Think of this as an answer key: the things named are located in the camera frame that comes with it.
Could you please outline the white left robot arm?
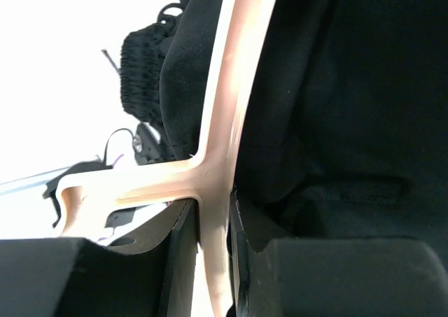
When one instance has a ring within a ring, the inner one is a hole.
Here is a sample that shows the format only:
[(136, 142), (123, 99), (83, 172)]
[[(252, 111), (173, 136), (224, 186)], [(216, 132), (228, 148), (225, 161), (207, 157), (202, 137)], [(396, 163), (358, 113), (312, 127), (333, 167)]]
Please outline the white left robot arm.
[(56, 208), (56, 237), (85, 237), (99, 241), (110, 227), (109, 216), (119, 211), (117, 197), (135, 179), (136, 168), (115, 169), (107, 163), (109, 147), (102, 160), (80, 162), (46, 183), (44, 199)]

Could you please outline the beige plastic hanger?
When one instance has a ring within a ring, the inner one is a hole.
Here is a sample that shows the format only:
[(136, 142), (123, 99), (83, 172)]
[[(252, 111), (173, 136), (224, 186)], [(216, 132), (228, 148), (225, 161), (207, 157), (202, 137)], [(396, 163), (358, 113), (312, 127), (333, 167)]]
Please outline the beige plastic hanger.
[(197, 153), (187, 160), (135, 167), (115, 200), (120, 209), (192, 198), (211, 307), (232, 304), (226, 247), (228, 209), (251, 89), (276, 0), (223, 0), (209, 67)]

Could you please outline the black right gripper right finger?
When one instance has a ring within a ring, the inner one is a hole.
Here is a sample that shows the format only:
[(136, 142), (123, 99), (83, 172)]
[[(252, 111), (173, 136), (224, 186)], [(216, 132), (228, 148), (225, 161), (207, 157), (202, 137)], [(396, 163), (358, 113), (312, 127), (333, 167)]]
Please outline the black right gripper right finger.
[(230, 196), (238, 316), (446, 316), (447, 271), (412, 239), (301, 239)]

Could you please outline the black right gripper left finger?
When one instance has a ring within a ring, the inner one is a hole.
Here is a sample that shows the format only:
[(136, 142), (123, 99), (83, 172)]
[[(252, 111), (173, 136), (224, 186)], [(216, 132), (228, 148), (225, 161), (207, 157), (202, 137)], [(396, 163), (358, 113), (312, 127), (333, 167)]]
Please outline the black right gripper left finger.
[(87, 239), (1, 242), (2, 316), (189, 316), (197, 203), (173, 202), (108, 247)]

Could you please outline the black trousers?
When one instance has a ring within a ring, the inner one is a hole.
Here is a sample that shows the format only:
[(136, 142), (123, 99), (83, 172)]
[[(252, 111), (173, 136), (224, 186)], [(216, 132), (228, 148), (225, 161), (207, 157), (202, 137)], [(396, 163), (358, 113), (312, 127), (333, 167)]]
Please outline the black trousers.
[(298, 237), (447, 256), (447, 0), (276, 0), (239, 192)]

